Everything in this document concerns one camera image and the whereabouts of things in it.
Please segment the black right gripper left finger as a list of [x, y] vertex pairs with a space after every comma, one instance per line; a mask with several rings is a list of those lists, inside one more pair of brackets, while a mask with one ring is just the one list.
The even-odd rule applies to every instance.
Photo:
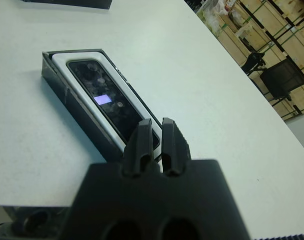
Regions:
[[123, 174], [130, 178], [142, 175], [153, 160], [153, 137], [151, 119], [139, 122], [125, 149]]

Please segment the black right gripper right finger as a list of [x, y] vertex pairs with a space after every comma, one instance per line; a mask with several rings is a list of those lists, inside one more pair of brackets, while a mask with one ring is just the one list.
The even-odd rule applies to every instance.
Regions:
[[169, 177], [182, 175], [191, 160], [186, 139], [175, 121], [168, 117], [162, 121], [161, 160], [163, 172]]

